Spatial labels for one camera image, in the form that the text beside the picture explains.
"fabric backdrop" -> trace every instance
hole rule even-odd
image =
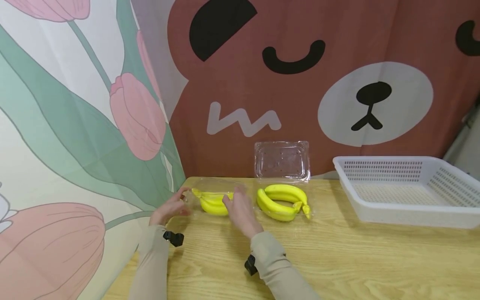
[[[308,141],[312,175],[442,157],[480,90],[477,0],[133,4],[186,176],[252,176],[257,141]]]
[[[130,0],[0,0],[0,298],[100,299],[185,177]]]

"bear ear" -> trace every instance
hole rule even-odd
[[[237,33],[257,10],[249,0],[177,0],[168,18],[168,45],[187,79]]]

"tulip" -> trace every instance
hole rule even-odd
[[[0,298],[77,299],[102,260],[102,215],[88,205],[54,203],[8,221],[0,233]]]
[[[6,0],[22,12],[53,22],[86,19],[90,14],[90,0]]]
[[[141,160],[154,158],[165,136],[166,120],[143,83],[130,73],[117,77],[111,87],[110,108],[131,152]]]
[[[147,48],[145,47],[144,36],[142,35],[142,32],[140,30],[137,32],[137,45],[138,51],[140,52],[140,58],[142,59],[142,63],[144,64],[148,79],[150,80],[150,83],[152,84],[153,90],[155,91],[157,97],[160,99],[160,89],[158,88],[158,84],[156,82],[155,73],[153,72],[152,63],[150,62]]]

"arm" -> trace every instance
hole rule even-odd
[[[167,261],[170,243],[163,238],[165,226],[147,227],[138,245],[137,273],[129,300],[167,300]]]
[[[317,293],[292,267],[282,245],[257,221],[245,191],[236,188],[233,201],[224,196],[223,203],[232,223],[250,240],[255,267],[275,299],[319,300]]]
[[[250,248],[260,278],[276,300],[320,300],[287,259],[282,245],[268,231],[256,234]]]
[[[138,245],[137,273],[130,288],[129,300],[167,300],[167,262],[170,243],[163,238],[165,224],[173,216],[187,216],[188,207],[182,201],[182,187],[157,208],[150,217],[148,227]]]

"black closed eye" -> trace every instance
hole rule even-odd
[[[316,65],[325,52],[325,42],[316,40],[310,45],[310,52],[307,56],[298,61],[282,61],[276,56],[276,50],[273,47],[267,47],[263,50],[262,56],[265,66],[275,73],[279,74],[298,74],[304,72]]]
[[[455,34],[455,42],[458,49],[468,56],[480,56],[480,41],[473,38],[473,20],[462,23]]]
[[[256,14],[248,0],[209,0],[190,24],[193,52],[206,61]]]

